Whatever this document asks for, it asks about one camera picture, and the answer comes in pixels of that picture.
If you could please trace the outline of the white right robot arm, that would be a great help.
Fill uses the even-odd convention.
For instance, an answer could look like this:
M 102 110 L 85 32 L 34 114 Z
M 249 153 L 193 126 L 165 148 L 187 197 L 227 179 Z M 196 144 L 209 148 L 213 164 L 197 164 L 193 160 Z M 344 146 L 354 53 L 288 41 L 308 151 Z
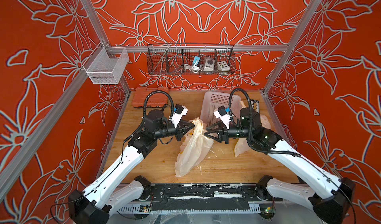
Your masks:
M 244 138 L 250 149 L 282 163 L 304 184 L 282 182 L 270 175 L 257 182 L 255 194 L 260 200 L 280 198 L 312 210 L 326 224 L 341 224 L 349 210 L 355 183 L 327 172 L 291 147 L 280 135 L 261 124 L 260 114 L 243 108 L 236 124 L 229 108 L 219 107 L 214 116 L 220 121 L 206 129 L 205 136 L 220 143 Z

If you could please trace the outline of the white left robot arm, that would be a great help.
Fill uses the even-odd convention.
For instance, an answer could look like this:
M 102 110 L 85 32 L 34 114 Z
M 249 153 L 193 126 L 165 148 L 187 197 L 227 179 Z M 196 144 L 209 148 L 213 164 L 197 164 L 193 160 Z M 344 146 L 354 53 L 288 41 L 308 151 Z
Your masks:
M 144 115 L 139 127 L 125 139 L 127 146 L 121 155 L 95 181 L 82 191 L 73 191 L 68 198 L 69 217 L 76 224 L 105 224 L 110 216 L 128 203 L 150 196 L 151 182 L 143 176 L 117 189 L 132 169 L 148 156 L 162 138 L 182 137 L 194 128 L 192 122 L 182 119 L 188 110 L 176 105 L 170 118 L 163 111 L 151 110 Z

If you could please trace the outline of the plain translucent plastic bag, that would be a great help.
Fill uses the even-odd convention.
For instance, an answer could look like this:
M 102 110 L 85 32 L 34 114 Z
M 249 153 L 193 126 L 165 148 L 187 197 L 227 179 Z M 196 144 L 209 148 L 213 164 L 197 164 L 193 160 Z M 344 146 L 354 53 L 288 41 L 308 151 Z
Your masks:
M 187 175 L 194 167 L 199 165 L 207 156 L 214 140 L 207 138 L 204 133 L 204 122 L 200 118 L 191 120 L 195 124 L 191 139 L 184 139 L 175 162 L 175 177 Z

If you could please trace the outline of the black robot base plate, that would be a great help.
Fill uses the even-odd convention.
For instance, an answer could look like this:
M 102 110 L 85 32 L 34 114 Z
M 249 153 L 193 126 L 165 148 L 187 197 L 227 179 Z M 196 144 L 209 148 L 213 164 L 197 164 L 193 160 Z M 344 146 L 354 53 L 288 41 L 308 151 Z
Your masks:
M 270 214 L 278 201 L 259 199 L 251 183 L 154 183 L 146 200 L 135 200 L 118 213 L 137 219 L 175 213 Z

